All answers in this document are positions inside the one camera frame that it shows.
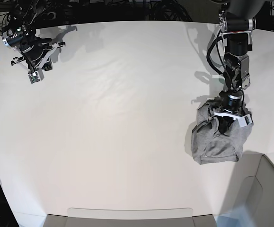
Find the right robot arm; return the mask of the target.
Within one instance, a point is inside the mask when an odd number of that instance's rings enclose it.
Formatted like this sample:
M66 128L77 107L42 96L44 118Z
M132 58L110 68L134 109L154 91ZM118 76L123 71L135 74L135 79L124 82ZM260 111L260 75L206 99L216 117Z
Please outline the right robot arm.
M45 13L47 7L46 0L15 1L15 6L8 15L9 23L2 28L1 36L5 46L21 54L20 57L11 60L12 66L24 61L30 73L38 69L45 71L53 69L51 55L65 43L54 43L51 38L36 36L35 22Z

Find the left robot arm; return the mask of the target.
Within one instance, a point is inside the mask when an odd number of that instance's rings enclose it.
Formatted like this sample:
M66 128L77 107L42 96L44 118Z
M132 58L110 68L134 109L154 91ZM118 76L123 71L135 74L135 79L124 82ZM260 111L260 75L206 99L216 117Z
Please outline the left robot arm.
M263 0L216 0L219 4L219 32L208 49L206 59L210 58L213 48L223 43L224 55L219 59L224 71L216 72L225 79L226 90L219 93L221 104L214 108L219 121L218 131L225 134L230 126L238 121L240 127L252 123L244 109L244 91L250 86L249 56L253 49L252 33L256 28L255 16L264 5Z

